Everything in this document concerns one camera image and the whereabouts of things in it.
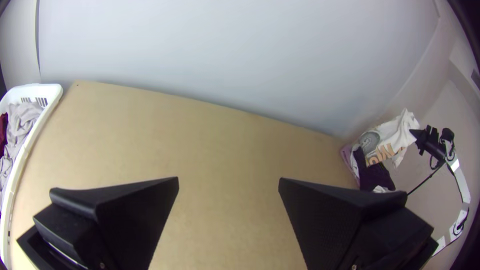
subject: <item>cardboard surface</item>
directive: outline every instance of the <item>cardboard surface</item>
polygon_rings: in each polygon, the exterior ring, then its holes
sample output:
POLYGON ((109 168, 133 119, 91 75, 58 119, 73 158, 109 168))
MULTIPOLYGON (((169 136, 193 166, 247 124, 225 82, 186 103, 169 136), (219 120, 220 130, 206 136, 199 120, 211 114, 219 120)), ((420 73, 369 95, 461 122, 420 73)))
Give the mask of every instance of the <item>cardboard surface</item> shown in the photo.
POLYGON ((179 177, 180 190, 150 269, 305 269, 279 178, 355 188, 341 146, 235 109, 76 81, 24 168, 12 216, 13 269, 34 269, 16 240, 50 204, 50 188, 170 176, 179 177))

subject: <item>black cloth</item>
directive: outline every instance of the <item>black cloth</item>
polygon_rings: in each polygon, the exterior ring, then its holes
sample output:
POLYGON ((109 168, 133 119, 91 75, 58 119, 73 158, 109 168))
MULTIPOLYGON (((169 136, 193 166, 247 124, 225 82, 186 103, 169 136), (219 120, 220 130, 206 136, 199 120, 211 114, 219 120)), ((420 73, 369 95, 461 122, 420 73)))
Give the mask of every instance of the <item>black cloth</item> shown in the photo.
POLYGON ((376 186, 386 188, 390 191, 396 189, 390 177, 389 170, 387 170, 381 162, 367 167, 365 155, 361 147, 353 152, 353 157, 358 166, 358 178, 360 179, 361 191, 371 192, 376 186))

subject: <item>white laundry basket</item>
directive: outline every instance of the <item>white laundry basket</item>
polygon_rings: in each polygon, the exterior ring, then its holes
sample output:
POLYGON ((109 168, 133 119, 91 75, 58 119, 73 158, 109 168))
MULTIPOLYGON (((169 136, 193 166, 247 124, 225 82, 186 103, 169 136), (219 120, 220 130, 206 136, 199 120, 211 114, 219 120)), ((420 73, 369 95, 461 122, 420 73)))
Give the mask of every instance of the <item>white laundry basket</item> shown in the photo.
POLYGON ((29 156, 30 150, 45 125, 53 109, 62 97, 63 89, 60 84, 27 84, 10 89, 0 101, 0 114, 7 111, 8 104, 19 104, 23 102, 37 102, 42 108, 39 118, 30 130, 25 142, 20 148, 6 185, 3 187, 0 218, 0 256, 7 267, 11 269, 10 262, 10 225, 12 221, 12 210, 15 194, 19 185, 19 178, 23 167, 29 156))

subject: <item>gray cloth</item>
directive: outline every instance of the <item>gray cloth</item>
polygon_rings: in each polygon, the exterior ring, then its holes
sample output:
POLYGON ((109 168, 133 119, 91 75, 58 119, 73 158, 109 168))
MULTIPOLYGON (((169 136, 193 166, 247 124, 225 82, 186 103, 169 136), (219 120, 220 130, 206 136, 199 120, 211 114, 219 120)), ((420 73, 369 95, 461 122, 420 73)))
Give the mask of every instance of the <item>gray cloth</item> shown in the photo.
POLYGON ((3 157, 0 159, 0 207, 2 206, 2 199, 4 197, 4 187, 9 179, 15 159, 42 111, 42 107, 36 102, 9 104, 7 107, 7 144, 3 150, 3 157))

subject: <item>clothing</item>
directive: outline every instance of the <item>clothing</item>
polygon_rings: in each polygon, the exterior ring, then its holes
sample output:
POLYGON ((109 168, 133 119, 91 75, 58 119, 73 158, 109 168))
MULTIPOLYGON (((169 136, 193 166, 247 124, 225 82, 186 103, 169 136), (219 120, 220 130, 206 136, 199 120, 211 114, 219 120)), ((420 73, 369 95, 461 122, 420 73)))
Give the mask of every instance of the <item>clothing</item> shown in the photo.
POLYGON ((7 144, 0 158, 0 207, 4 197, 4 187, 9 179, 15 158, 19 154, 30 130, 42 113, 42 107, 36 102, 9 104, 6 110, 8 125, 6 128, 7 144))
POLYGON ((357 161, 355 160, 353 155, 354 153, 350 144, 347 144, 342 149, 340 149, 340 156, 343 159, 343 162, 345 162, 351 174, 353 175, 353 177, 355 177, 357 185, 360 187, 359 168, 357 166, 357 161))
POLYGON ((5 145, 7 145, 7 125, 9 115, 4 113, 0 115, 0 158, 4 156, 5 145))
POLYGON ((360 190, 372 192, 377 186, 380 186, 389 191, 394 191, 395 184, 390 177, 390 172, 384 167, 382 163, 374 164, 367 167, 365 162, 365 155, 362 148, 359 147, 353 152, 358 164, 358 174, 360 178, 360 190))
POLYGON ((353 150, 361 147, 365 153, 367 166, 392 159, 393 165, 397 168, 405 155, 405 149, 417 140, 410 130, 419 128, 420 124, 414 114, 404 108, 401 114, 391 121, 363 133, 358 139, 358 144, 353 146, 353 150))

